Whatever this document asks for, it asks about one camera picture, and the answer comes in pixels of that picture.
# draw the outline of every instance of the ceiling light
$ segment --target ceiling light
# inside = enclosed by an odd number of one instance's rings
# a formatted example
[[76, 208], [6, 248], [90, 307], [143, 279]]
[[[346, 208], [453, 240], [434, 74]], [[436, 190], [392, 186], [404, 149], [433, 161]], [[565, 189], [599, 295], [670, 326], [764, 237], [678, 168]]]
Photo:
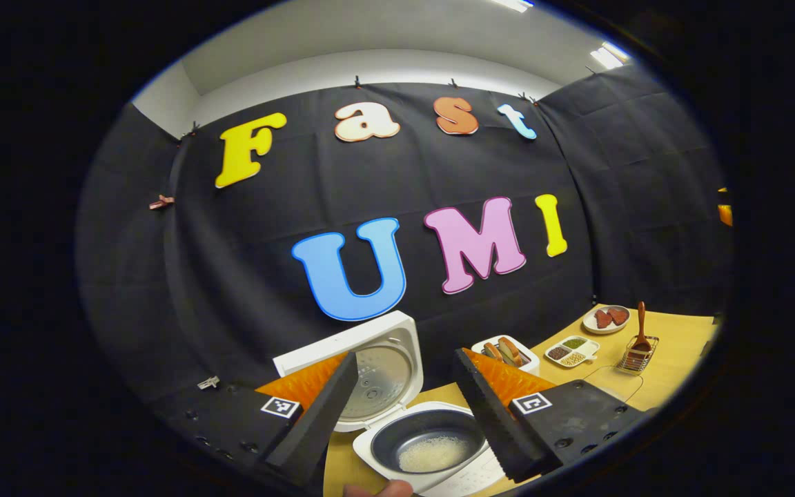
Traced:
[[609, 53], [609, 51], [606, 50], [606, 48], [602, 47], [597, 48], [597, 50], [591, 52], [591, 56], [594, 59], [597, 59], [597, 62], [603, 64], [603, 66], [605, 66], [606, 69], [615, 69], [618, 66], [624, 65], [622, 64], [621, 60], [618, 60], [616, 56]]
[[500, 6], [508, 7], [508, 9], [517, 10], [517, 12], [526, 12], [528, 8], [533, 6], [532, 3], [524, 2], [524, 0], [493, 0], [493, 2], [499, 3]]
[[627, 63], [628, 60], [631, 60], [631, 56], [625, 53], [624, 50], [621, 50], [621, 48], [616, 47], [615, 45], [613, 45], [608, 41], [603, 42], [603, 48], [606, 48], [606, 51], [609, 51], [609, 53], [613, 54], [616, 57], [616, 59], [621, 60], [625, 64]]

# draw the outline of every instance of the ceiling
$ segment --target ceiling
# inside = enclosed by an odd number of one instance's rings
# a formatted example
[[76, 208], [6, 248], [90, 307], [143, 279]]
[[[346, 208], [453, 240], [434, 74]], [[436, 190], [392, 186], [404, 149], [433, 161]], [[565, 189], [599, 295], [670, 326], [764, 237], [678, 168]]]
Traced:
[[259, 70], [372, 48], [454, 53], [526, 70], [560, 85], [602, 70], [602, 37], [536, 6], [492, 0], [290, 0], [212, 37], [183, 65], [204, 95]]

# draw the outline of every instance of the pink letter m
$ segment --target pink letter m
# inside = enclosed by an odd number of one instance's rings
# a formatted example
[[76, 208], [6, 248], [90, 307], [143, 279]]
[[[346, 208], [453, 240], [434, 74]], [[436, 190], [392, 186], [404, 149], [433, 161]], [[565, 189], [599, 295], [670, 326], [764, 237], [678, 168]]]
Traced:
[[464, 270], [463, 256], [484, 280], [489, 277], [494, 249], [498, 254], [495, 261], [498, 274], [517, 271], [527, 263], [514, 235], [511, 200], [504, 196], [483, 202], [479, 233], [454, 207], [429, 212], [424, 223], [438, 233], [441, 242], [447, 267], [447, 280], [442, 285], [444, 293], [459, 293], [474, 284], [474, 277]]

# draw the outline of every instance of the wire basket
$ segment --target wire basket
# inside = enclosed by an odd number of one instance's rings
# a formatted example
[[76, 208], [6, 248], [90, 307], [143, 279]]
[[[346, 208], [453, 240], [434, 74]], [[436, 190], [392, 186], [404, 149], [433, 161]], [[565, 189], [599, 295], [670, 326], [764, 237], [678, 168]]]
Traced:
[[637, 337], [631, 338], [631, 342], [628, 342], [627, 347], [625, 347], [625, 354], [622, 355], [621, 361], [618, 361], [616, 367], [636, 374], [643, 372], [646, 366], [649, 365], [649, 361], [652, 360], [652, 356], [656, 353], [656, 347], [658, 347], [658, 337], [646, 336], [646, 340], [649, 341], [652, 350], [649, 350], [649, 352], [642, 352], [640, 350], [631, 349], [631, 346], [637, 342]]

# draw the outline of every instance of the wooden table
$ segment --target wooden table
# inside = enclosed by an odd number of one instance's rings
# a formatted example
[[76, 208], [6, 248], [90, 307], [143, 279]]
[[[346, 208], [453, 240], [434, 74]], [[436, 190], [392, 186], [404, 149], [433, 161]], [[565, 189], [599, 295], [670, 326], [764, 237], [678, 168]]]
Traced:
[[[600, 304], [597, 307], [606, 307], [606, 305]], [[631, 317], [623, 330], [609, 335], [590, 333], [581, 324], [582, 318], [579, 317], [574, 323], [545, 340], [545, 342], [530, 347], [542, 361], [539, 368], [540, 377], [555, 384], [564, 384], [572, 380], [582, 380], [596, 371], [599, 374], [598, 370], [600, 368], [615, 365], [622, 358], [628, 341], [640, 330], [636, 309], [631, 309]], [[649, 366], [640, 374], [640, 377], [643, 378], [640, 389], [628, 399], [627, 404], [639, 410], [662, 405], [676, 392], [685, 378], [694, 370], [704, 345], [713, 337], [715, 331], [716, 325], [713, 324], [713, 317], [647, 311], [646, 334], [658, 337], [660, 342]], [[600, 343], [600, 350], [596, 353], [596, 361], [583, 362], [574, 368], [564, 368], [542, 357], [545, 350], [570, 335], [584, 336]], [[457, 344], [457, 347], [469, 347], [471, 345], [470, 343]], [[417, 403], [430, 402], [430, 400], [439, 400], [440, 402], [468, 407], [455, 383], [422, 392], [407, 406], [411, 407]], [[351, 433], [333, 432], [327, 449], [323, 497], [342, 497], [342, 487], [346, 483], [360, 485], [374, 494], [382, 490], [385, 484], [388, 483], [384, 477], [373, 471], [360, 457], [357, 457], [354, 450], [351, 449], [351, 443], [354, 438], [361, 433], [362, 431]], [[494, 485], [478, 491], [473, 496], [483, 497], [498, 494], [500, 491], [509, 490], [523, 483], [514, 483], [508, 478], [502, 477]]]

